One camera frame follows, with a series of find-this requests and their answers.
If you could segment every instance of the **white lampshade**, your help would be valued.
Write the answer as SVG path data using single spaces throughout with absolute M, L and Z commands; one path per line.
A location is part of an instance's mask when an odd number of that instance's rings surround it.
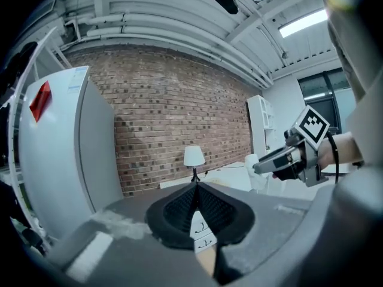
M 184 165 L 194 167 L 205 164 L 200 146 L 187 146 L 185 148 Z

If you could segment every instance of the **person's arm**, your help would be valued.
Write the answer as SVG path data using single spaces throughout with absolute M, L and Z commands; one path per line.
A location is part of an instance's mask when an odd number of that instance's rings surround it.
M 335 135 L 333 139 L 338 148 L 339 164 L 355 163 L 363 160 L 351 132 Z M 321 169 L 326 168 L 328 165 L 335 164 L 333 151 L 327 138 L 323 139 L 319 146 L 318 156 Z

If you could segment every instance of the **black cable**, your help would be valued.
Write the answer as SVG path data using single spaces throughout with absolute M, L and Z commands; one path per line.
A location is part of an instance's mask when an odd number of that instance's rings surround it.
M 338 147 L 336 146 L 336 143 L 333 139 L 333 136 L 330 132 L 326 133 L 327 138 L 329 139 L 331 148 L 333 150 L 334 160 L 335 160 L 335 183 L 338 183 L 339 180 L 339 153 L 338 153 Z
M 235 169 L 235 168 L 242 168 L 242 167 L 245 167 L 245 165 L 243 165 L 243 166 L 238 166 L 238 167 L 220 167 L 220 168 L 218 168 L 218 170 L 219 170 L 219 169 L 222 169 L 222 168 Z M 203 178 L 199 178 L 199 179 L 204 179 L 204 178 L 206 178 L 206 175 L 208 175 L 208 172 L 209 172 L 209 171 L 210 171 L 210 170 L 206 171 L 206 172 L 205 172 L 205 176 L 204 176 Z

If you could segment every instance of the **ceiling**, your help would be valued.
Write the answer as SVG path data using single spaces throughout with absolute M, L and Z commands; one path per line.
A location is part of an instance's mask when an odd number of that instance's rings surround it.
M 269 88 L 278 78 L 337 59 L 327 22 L 286 38 L 278 31 L 323 8 L 323 0 L 265 0 L 259 4 L 237 0 L 236 15 L 214 0 L 60 1 L 64 12 L 35 22 L 29 29 L 33 33 L 25 33 L 28 39 L 61 20 L 65 28 L 59 28 L 59 45 L 63 51 L 119 43 L 158 45 L 216 63 L 258 88 Z M 110 16 L 119 14 L 125 14 L 124 20 Z M 107 22 L 97 20 L 104 16 Z M 66 35 L 70 28 L 77 29 L 72 38 Z

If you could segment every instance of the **black mesh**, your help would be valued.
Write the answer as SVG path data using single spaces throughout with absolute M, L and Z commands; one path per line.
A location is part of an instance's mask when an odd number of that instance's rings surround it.
M 214 234 L 229 226 L 237 215 L 236 209 L 224 200 L 198 186 L 199 208 L 203 209 L 203 218 Z
M 199 209 L 219 246 L 235 244 L 251 230 L 255 216 L 244 202 L 202 182 L 191 183 L 153 203 L 146 220 L 153 236 L 170 248 L 193 249 L 190 227 Z
M 165 206 L 163 216 L 175 228 L 184 233 L 190 232 L 194 212 L 197 208 L 196 186 Z

